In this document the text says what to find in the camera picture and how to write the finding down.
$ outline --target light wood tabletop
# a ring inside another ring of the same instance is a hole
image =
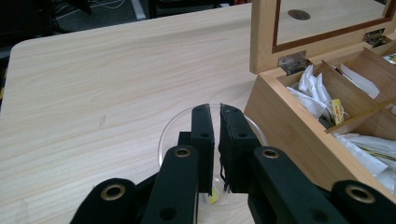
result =
[[[159,170],[168,121],[244,109],[251,5],[29,40],[12,52],[0,115],[1,223],[68,223],[92,187]],[[223,223],[251,223],[248,207]]]

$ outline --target wooden box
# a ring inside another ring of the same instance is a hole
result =
[[[394,202],[396,198],[332,133],[396,140],[396,116],[387,110],[396,104],[396,66],[382,57],[396,53],[396,41],[392,41],[396,38],[395,7],[396,0],[386,4],[375,0],[253,1],[250,71],[258,76],[245,110],[269,145],[284,150],[315,184],[331,189],[338,180],[359,180]],[[366,43],[375,31],[389,43],[377,48]],[[323,74],[329,94],[340,99],[348,113],[342,124],[324,128],[288,92],[285,87],[297,82],[302,72],[295,72],[293,65],[289,71],[279,65],[292,58],[306,60],[315,66],[315,75]],[[372,99],[340,76],[332,66],[341,63],[373,81],[380,94]]]

